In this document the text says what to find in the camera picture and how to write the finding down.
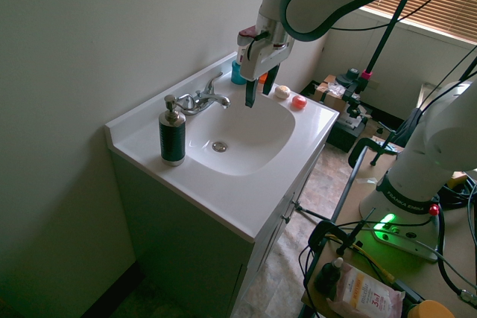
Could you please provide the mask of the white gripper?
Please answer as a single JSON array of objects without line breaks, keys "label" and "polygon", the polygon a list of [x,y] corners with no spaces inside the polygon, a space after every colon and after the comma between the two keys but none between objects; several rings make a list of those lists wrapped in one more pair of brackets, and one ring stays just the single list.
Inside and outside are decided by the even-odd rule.
[{"label": "white gripper", "polygon": [[258,36],[255,26],[239,31],[239,48],[241,49],[240,74],[247,80],[245,105],[252,108],[256,99],[258,78],[267,72],[262,94],[269,95],[279,71],[279,65],[286,60],[293,47],[293,39],[286,35],[285,42],[278,44]]}]

